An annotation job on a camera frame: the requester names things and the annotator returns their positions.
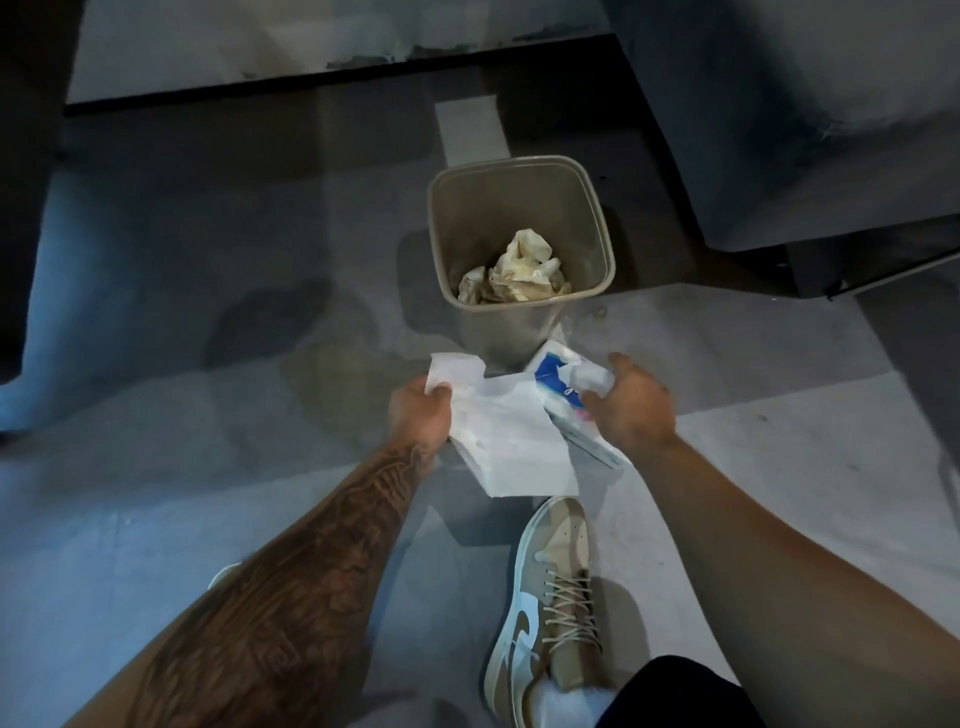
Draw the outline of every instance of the blue and white packaging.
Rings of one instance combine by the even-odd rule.
[[[580,401],[583,390],[606,396],[613,387],[612,372],[552,339],[540,347],[524,371],[534,375],[543,408],[569,442],[611,468],[629,462],[626,455],[601,437]]]

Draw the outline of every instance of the wrist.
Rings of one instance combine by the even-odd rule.
[[[437,454],[437,449],[432,448],[423,438],[408,432],[391,435],[385,447],[395,452],[415,452],[424,463],[431,462]]]
[[[680,435],[670,432],[660,437],[636,437],[624,449],[624,453],[642,474],[644,470],[657,466],[673,453],[688,447]]]

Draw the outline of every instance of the black baseboard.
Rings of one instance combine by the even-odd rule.
[[[460,68],[469,65],[479,65],[491,61],[523,62],[533,54],[544,50],[563,51],[574,54],[583,54],[582,58],[589,58],[592,47],[597,43],[610,42],[610,34],[564,40],[552,40],[544,43],[531,43],[511,48],[495,48],[489,51],[476,53],[432,56],[430,58],[414,59],[397,63],[379,63],[362,68],[344,68],[321,73],[308,73],[298,76],[282,76],[274,79],[260,79],[257,81],[243,81],[237,84],[203,86],[201,88],[184,88],[176,91],[160,91],[146,93],[140,96],[125,96],[117,99],[103,99],[100,101],[82,101],[77,104],[67,104],[63,110],[65,116],[83,116],[104,111],[121,111],[127,109],[145,109],[169,104],[189,104],[197,101],[214,99],[229,99],[257,94],[279,93],[304,88],[314,88],[322,85],[349,84],[357,81],[402,76],[424,71],[439,71],[447,68]]]

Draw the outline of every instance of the used tissue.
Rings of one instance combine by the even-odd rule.
[[[533,374],[484,378],[479,356],[435,353],[426,391],[447,383],[450,440],[491,497],[576,496],[564,437],[543,409]]]
[[[484,266],[464,274],[458,300],[462,303],[509,303],[538,301],[571,293],[559,258],[532,230],[517,231],[507,251],[488,275]]]

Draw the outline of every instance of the gray floor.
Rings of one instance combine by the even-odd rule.
[[[745,292],[724,263],[726,287],[678,282],[712,258],[629,114],[531,121],[505,77],[68,123],[25,374],[0,389],[0,428],[28,433],[0,454],[0,724],[65,720],[329,492],[381,437],[393,386],[460,348],[424,191],[449,158],[496,154],[495,133],[441,134],[456,125],[436,107],[489,94],[509,151],[576,157],[616,221],[615,292],[567,312],[571,344],[634,355],[748,492],[960,634],[957,474],[859,303]],[[572,454],[617,678],[665,653],[729,676],[642,481]],[[486,498],[444,451],[378,597],[360,723],[492,723],[479,672],[532,509]]]

